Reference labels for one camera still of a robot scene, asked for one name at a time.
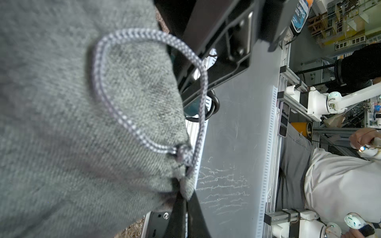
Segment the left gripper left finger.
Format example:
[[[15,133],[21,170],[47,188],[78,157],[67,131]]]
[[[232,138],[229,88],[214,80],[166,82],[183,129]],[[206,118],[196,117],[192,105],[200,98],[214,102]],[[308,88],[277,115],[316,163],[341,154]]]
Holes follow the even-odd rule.
[[[164,238],[185,238],[186,237],[186,214],[187,201],[178,192],[173,206],[168,226],[163,235]]]

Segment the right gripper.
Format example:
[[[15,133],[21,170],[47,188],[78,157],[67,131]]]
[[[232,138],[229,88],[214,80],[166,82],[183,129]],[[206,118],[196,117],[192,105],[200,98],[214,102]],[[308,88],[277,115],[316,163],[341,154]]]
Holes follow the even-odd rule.
[[[201,59],[212,49],[215,64],[208,69],[208,90],[247,70],[256,41],[277,49],[291,24],[297,1],[155,1],[169,32]]]

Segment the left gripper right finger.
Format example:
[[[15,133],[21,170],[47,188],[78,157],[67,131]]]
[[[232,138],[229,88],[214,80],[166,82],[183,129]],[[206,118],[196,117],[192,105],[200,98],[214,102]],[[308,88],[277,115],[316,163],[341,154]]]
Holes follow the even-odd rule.
[[[188,238],[211,238],[195,191],[187,202],[187,213]]]

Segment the dark green hair dryer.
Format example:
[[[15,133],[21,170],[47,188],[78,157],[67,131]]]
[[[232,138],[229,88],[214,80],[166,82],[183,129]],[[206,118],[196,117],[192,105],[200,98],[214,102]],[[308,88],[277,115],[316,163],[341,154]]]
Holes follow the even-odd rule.
[[[190,106],[184,108],[185,118],[187,121],[198,123],[199,122],[199,103],[200,100],[195,100]],[[207,93],[205,103],[205,121],[207,121],[212,115],[216,114],[220,109],[220,102],[217,98],[215,91],[211,90]]]

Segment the grey hair dryer pouch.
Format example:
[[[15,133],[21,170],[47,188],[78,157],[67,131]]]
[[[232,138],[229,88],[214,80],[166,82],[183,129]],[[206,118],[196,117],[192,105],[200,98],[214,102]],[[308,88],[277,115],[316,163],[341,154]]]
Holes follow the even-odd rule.
[[[111,238],[188,202],[192,147],[153,1],[1,1],[1,237]]]

